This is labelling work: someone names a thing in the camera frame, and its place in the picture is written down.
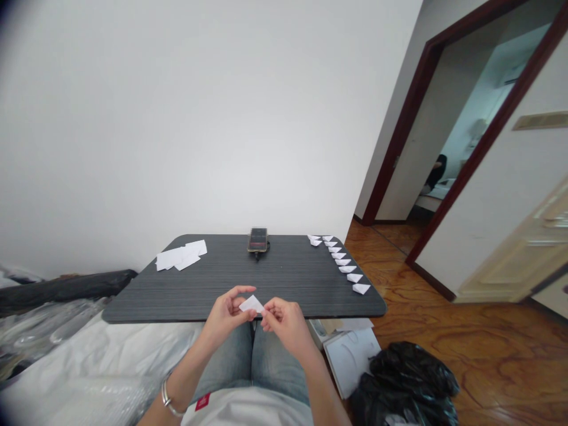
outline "silver bracelet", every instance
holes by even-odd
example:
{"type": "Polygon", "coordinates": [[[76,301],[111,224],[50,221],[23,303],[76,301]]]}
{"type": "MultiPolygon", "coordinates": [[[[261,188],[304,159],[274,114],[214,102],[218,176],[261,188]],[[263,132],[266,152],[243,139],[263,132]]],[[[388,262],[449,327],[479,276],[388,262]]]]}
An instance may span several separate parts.
{"type": "Polygon", "coordinates": [[[172,375],[172,372],[170,372],[166,378],[164,379],[164,381],[162,382],[162,402],[164,403],[164,406],[168,407],[170,409],[170,411],[172,412],[172,414],[176,417],[183,417],[185,415],[185,413],[187,412],[187,408],[185,409],[184,412],[179,412],[177,411],[174,407],[171,406],[172,403],[172,399],[168,397],[167,395],[167,390],[166,390],[166,382],[167,380],[170,378],[170,376],[172,375]]]}

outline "white t-shirt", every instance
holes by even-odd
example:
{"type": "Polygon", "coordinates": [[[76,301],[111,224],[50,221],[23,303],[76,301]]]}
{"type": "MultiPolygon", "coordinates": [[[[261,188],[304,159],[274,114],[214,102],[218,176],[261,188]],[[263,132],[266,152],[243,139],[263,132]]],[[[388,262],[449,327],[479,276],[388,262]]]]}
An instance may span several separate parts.
{"type": "Polygon", "coordinates": [[[188,408],[182,426],[313,425],[310,408],[289,396],[261,388],[221,389],[209,396],[209,403],[195,411],[199,401],[188,408]]]}

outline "hand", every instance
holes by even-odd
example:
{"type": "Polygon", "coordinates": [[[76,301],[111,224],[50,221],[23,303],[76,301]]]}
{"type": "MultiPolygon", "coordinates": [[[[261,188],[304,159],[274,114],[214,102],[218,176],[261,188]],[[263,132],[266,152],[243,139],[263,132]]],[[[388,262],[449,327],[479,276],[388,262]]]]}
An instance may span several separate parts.
{"type": "Polygon", "coordinates": [[[318,351],[309,333],[304,314],[296,302],[273,298],[264,305],[262,322],[264,331],[274,331],[284,347],[300,364],[318,351]]]}
{"type": "Polygon", "coordinates": [[[252,286],[236,286],[219,296],[211,308],[199,339],[215,351],[235,328],[247,321],[252,321],[256,317],[256,311],[249,309],[242,312],[238,307],[245,299],[244,297],[238,298],[237,295],[255,290],[256,287],[252,286]]]}

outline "door frame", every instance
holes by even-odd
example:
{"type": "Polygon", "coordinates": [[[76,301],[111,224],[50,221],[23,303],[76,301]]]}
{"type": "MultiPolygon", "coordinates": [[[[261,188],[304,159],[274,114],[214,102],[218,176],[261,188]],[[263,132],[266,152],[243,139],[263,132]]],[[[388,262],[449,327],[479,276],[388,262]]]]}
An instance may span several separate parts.
{"type": "MultiPolygon", "coordinates": [[[[426,42],[361,224],[369,226],[375,222],[380,204],[383,201],[394,173],[396,158],[401,155],[402,149],[406,144],[406,140],[408,139],[408,135],[445,46],[465,37],[527,1],[528,0],[488,0],[470,14],[426,42]]],[[[543,68],[544,64],[546,64],[554,49],[558,46],[567,29],[568,0],[561,6],[548,31],[527,62],[515,86],[511,89],[483,137],[479,140],[469,160],[459,172],[448,194],[438,207],[438,210],[436,210],[434,217],[406,258],[406,263],[411,267],[418,266],[415,264],[418,255],[422,252],[424,246],[474,174],[478,165],[493,145],[493,142],[495,142],[495,139],[497,139],[497,136],[503,130],[505,124],[540,73],[540,70],[543,68]]]]}

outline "black garbage bag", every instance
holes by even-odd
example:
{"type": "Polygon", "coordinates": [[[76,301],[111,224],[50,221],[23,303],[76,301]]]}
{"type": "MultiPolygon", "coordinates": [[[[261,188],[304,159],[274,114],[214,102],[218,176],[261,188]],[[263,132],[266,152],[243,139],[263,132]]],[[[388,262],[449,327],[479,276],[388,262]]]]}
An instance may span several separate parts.
{"type": "Polygon", "coordinates": [[[0,317],[21,314],[47,302],[115,296],[137,275],[125,269],[0,289],[0,317]]]}
{"type": "Polygon", "coordinates": [[[459,424],[450,399],[460,391],[456,377],[420,346],[391,343],[369,368],[350,398],[356,425],[387,426],[390,415],[424,426],[459,424]]]}

